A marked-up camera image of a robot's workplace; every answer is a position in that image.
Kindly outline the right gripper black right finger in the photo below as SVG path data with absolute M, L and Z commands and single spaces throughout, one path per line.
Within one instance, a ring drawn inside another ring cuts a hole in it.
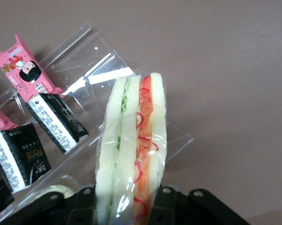
M 188 195 L 160 187 L 154 200 L 155 225 L 247 225 L 248 222 L 205 189 Z

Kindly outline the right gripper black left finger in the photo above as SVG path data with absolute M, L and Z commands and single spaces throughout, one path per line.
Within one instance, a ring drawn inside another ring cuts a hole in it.
M 94 188 L 86 187 L 69 198 L 50 192 L 21 209 L 14 216 L 15 225 L 93 225 Z

